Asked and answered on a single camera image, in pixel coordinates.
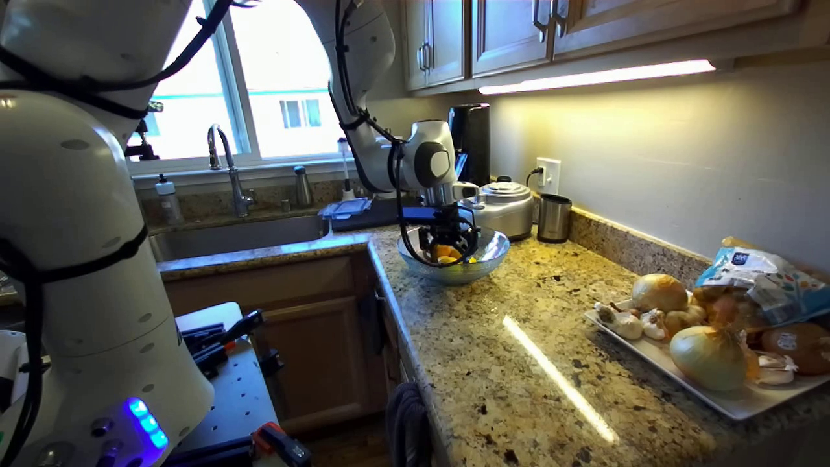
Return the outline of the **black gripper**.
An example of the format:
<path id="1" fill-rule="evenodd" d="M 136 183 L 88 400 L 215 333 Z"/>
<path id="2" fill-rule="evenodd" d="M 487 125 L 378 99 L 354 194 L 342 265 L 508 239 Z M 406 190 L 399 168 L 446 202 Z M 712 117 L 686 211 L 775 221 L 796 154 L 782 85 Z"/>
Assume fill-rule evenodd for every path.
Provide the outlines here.
<path id="1" fill-rule="evenodd" d="M 433 259 L 437 243 L 452 243 L 467 259 L 477 252 L 477 234 L 480 228 L 459 208 L 442 208 L 429 225 L 419 228 L 419 241 L 429 259 Z"/>

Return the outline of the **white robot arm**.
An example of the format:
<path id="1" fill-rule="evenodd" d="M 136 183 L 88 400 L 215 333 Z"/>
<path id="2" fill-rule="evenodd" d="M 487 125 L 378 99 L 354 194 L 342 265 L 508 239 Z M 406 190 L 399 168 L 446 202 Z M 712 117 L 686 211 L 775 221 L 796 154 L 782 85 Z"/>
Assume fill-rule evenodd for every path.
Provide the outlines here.
<path id="1" fill-rule="evenodd" d="M 330 63 L 330 102 L 359 178 L 395 191 L 406 248 L 432 268 L 472 256 L 480 228 L 459 211 L 458 147 L 446 120 L 421 120 L 407 138 L 371 111 L 371 91 L 389 76 L 397 34 L 384 0 L 299 0 Z"/>

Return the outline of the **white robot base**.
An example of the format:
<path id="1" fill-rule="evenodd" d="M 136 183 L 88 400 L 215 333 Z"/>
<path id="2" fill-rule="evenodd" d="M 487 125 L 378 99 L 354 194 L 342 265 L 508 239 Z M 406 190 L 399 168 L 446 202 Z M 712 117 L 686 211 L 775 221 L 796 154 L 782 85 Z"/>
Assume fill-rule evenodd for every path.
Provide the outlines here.
<path id="1" fill-rule="evenodd" d="M 211 413 L 124 160 L 186 11 L 2 0 L 2 273 L 28 348 L 2 467 L 157 467 Z"/>

